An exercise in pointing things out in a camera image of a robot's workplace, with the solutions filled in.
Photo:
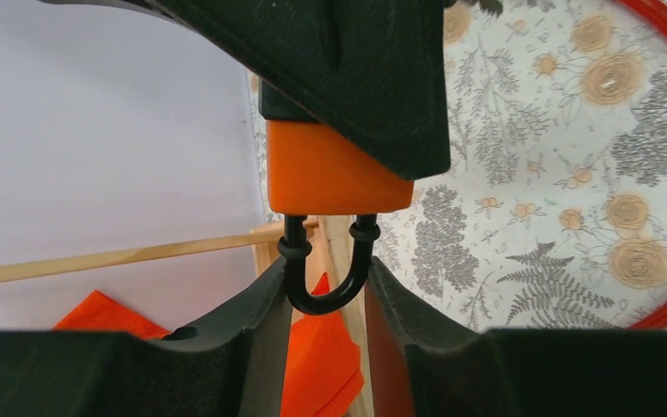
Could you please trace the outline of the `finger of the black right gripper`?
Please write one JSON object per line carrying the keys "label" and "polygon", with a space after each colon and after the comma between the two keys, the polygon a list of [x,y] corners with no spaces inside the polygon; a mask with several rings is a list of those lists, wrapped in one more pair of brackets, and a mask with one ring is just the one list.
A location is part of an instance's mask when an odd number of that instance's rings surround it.
{"label": "finger of the black right gripper", "polygon": [[440,1],[120,1],[193,31],[406,180],[451,165]]}

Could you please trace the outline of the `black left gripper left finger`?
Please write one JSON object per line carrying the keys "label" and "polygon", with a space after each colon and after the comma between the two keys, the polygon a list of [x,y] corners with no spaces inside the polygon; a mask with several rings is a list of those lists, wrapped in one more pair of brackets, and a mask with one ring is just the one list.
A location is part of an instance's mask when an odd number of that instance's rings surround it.
{"label": "black left gripper left finger", "polygon": [[172,334],[0,331],[0,416],[276,416],[292,309],[282,260]]}

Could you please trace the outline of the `orange black padlock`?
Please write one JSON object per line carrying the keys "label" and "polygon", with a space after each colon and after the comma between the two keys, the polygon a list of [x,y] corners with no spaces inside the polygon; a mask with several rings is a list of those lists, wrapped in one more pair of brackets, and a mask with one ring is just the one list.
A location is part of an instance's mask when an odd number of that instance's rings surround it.
{"label": "orange black padlock", "polygon": [[[267,195],[284,216],[278,249],[285,259],[283,285],[304,314],[328,314],[346,306],[365,285],[380,237],[377,215],[405,208],[413,182],[390,172],[345,137],[317,121],[262,81],[258,110],[267,127]],[[324,295],[307,291],[305,272],[312,245],[303,226],[309,215],[352,215],[353,254],[344,281]]]}

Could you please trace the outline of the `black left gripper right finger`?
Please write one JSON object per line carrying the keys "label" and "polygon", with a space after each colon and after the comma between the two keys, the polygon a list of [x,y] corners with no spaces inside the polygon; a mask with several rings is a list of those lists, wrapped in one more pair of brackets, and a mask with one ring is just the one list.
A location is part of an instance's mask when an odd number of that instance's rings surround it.
{"label": "black left gripper right finger", "polygon": [[365,303],[378,416],[667,416],[667,331],[480,334],[377,259]]}

